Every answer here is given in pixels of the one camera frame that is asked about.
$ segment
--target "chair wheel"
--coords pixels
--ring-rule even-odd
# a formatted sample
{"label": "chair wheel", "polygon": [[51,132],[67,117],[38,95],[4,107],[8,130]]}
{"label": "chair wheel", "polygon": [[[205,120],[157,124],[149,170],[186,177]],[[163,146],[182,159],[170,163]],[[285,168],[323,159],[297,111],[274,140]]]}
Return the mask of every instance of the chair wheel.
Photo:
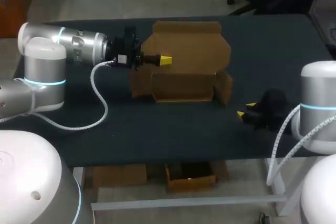
{"label": "chair wheel", "polygon": [[226,0],[226,3],[228,5],[233,5],[235,3],[235,0]]}

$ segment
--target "black fabric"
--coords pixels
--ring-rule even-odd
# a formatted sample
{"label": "black fabric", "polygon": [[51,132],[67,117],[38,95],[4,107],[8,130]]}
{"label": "black fabric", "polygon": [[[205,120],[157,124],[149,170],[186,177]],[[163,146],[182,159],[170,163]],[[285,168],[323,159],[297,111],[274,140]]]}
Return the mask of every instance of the black fabric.
{"label": "black fabric", "polygon": [[[152,33],[156,20],[82,20],[54,24],[98,31],[111,39],[122,36],[125,25],[135,25],[140,41],[144,41]],[[108,119],[101,125],[69,132],[31,115],[3,123],[0,129],[41,135],[69,166],[270,157],[275,134],[253,131],[237,118],[236,111],[246,103],[258,101],[269,88],[284,90],[289,101],[300,101],[302,67],[331,59],[310,20],[303,15],[169,20],[216,20],[222,25],[222,35],[232,48],[227,71],[234,80],[227,108],[216,101],[155,104],[133,100],[128,70],[106,67],[96,75],[98,90],[110,109]],[[92,91],[90,71],[90,67],[68,64],[64,107],[45,115],[66,126],[83,126],[98,120],[103,107]],[[21,60],[16,77],[22,77],[23,73]],[[278,156],[286,155],[295,143],[296,140],[285,136]],[[311,155],[314,153],[303,148],[297,153],[297,156]]]}

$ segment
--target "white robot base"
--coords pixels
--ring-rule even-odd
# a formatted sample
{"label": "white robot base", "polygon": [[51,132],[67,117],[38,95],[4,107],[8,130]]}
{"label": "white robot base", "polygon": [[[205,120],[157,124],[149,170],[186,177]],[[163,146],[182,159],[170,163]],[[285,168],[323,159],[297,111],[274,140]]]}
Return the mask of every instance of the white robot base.
{"label": "white robot base", "polygon": [[94,224],[94,218],[48,141],[29,132],[0,131],[0,223]]}

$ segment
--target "table leg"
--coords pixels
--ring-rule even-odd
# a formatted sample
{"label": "table leg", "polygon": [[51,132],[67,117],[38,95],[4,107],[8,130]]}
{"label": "table leg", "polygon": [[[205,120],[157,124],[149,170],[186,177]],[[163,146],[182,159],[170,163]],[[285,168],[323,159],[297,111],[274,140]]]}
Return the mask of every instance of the table leg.
{"label": "table leg", "polygon": [[[264,161],[265,161],[266,169],[268,171],[269,164],[271,163],[271,158],[265,158]],[[278,161],[275,160],[273,171],[275,172],[277,169],[278,169]],[[274,181],[271,185],[271,188],[272,188],[273,194],[284,194],[286,192],[285,183],[282,179],[281,172],[279,172],[278,175],[275,176]]]}
{"label": "table leg", "polygon": [[74,175],[75,179],[77,180],[80,186],[84,184],[84,177],[85,177],[84,167],[75,167],[73,169],[72,174]]}
{"label": "table leg", "polygon": [[276,204],[278,216],[287,216],[300,200],[304,178],[318,157],[307,157],[286,190],[286,201]]}

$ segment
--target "open cardboard box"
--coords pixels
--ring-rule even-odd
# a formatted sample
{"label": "open cardboard box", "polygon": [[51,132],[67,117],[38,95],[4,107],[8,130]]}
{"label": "open cardboard box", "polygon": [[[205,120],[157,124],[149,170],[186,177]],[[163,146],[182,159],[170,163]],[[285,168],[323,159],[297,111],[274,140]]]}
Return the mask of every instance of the open cardboard box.
{"label": "open cardboard box", "polygon": [[142,44],[144,55],[172,57],[172,64],[143,65],[130,73],[133,98],[152,95],[157,102],[211,101],[227,105],[232,78],[226,73],[231,48],[218,22],[162,22]]}

